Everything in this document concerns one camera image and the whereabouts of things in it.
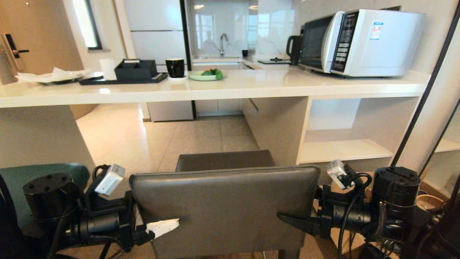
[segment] green chair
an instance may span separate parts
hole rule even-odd
[[[84,190],[90,173],[84,165],[80,164],[47,164],[47,165],[25,165],[0,169],[0,175],[10,191],[16,208],[17,222],[19,227],[27,225],[33,220],[29,204],[23,193],[23,186],[39,177],[52,173],[69,173],[75,184]]]

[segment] green vegetable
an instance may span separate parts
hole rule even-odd
[[[210,70],[205,70],[203,73],[201,73],[202,76],[216,76],[216,79],[223,79],[224,74],[222,71],[219,69],[210,69]]]

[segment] microwave oven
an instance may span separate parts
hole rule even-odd
[[[349,77],[407,74],[425,14],[360,9],[306,22],[299,65]]]

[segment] black organizer box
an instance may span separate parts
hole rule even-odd
[[[139,61],[136,63],[125,63],[125,61]],[[142,81],[151,80],[158,74],[156,70],[155,60],[140,60],[140,59],[123,59],[123,61],[115,67],[117,81]]]

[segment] microwave sticker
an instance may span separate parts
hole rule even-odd
[[[380,40],[380,33],[382,32],[383,23],[374,23],[371,33],[371,40]]]

